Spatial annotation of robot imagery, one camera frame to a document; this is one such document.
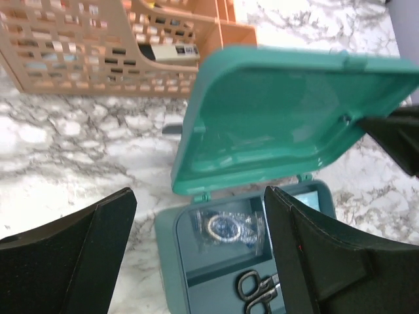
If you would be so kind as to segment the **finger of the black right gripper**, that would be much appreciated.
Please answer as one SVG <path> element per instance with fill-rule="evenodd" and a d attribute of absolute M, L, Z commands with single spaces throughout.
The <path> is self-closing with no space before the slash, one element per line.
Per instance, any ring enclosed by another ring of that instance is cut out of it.
<path fill-rule="evenodd" d="M 387 117 L 358 121 L 393 161 L 409 176 L 418 177 L 418 105 L 400 107 Z"/>

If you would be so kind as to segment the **black handled scissors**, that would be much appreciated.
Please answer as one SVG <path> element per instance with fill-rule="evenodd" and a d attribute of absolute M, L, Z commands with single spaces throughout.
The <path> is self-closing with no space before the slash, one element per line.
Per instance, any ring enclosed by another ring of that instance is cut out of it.
<path fill-rule="evenodd" d="M 244 282 L 249 278 L 253 279 L 254 289 L 245 293 Z M 281 287 L 277 273 L 262 278 L 256 270 L 245 271 L 237 276 L 235 285 L 239 299 L 244 302 L 245 314 L 250 314 L 253 307 L 258 304 L 263 306 L 265 313 L 272 313 L 270 302 L 278 296 Z"/>

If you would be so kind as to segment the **blue white dressing packet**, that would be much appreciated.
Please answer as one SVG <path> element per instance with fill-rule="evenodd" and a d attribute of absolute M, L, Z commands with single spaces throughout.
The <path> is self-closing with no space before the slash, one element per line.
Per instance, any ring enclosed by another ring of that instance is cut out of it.
<path fill-rule="evenodd" d="M 306 206 L 316 211 L 320 211 L 319 196 L 318 196 L 317 191 L 297 194 L 297 195 L 294 195 L 293 197 L 299 200 L 300 202 L 302 202 L 303 204 L 305 204 Z"/>

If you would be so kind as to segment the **teal plastic medicine box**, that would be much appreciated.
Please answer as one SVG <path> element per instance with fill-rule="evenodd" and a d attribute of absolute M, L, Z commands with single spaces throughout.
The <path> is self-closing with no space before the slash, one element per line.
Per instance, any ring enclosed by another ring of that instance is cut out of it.
<path fill-rule="evenodd" d="M 418 87 L 418 67 L 399 58 L 233 46 L 201 66 L 180 126 L 172 190 L 188 206 L 160 212 L 156 240 L 171 313 L 244 313 L 239 274 L 278 273 L 264 204 L 269 186 L 291 196 L 317 191 L 320 213 L 337 220 L 329 187 L 311 172 L 362 136 L 365 117 L 387 117 Z M 195 210 L 264 215 L 263 253 L 243 245 L 201 251 Z"/>

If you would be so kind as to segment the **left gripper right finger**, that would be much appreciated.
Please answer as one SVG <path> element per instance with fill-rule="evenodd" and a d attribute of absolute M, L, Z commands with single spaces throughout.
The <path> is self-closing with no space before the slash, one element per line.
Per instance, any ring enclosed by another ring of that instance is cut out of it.
<path fill-rule="evenodd" d="M 277 187 L 264 193 L 287 313 L 417 313 L 418 247 L 353 228 Z"/>

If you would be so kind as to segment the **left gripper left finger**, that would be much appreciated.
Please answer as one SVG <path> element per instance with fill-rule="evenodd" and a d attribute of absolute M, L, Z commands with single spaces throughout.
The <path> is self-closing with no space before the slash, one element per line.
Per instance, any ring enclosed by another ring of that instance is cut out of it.
<path fill-rule="evenodd" d="M 107 313 L 136 213 L 131 188 L 1 240 L 2 313 Z"/>

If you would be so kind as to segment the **small clear blue packet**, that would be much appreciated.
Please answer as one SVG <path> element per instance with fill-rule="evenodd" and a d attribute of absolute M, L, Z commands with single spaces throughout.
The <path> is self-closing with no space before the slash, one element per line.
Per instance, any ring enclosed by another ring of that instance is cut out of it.
<path fill-rule="evenodd" d="M 262 213 L 202 209 L 193 211 L 190 216 L 201 251 L 215 246 L 243 245 L 256 256 L 263 253 L 266 227 Z"/>

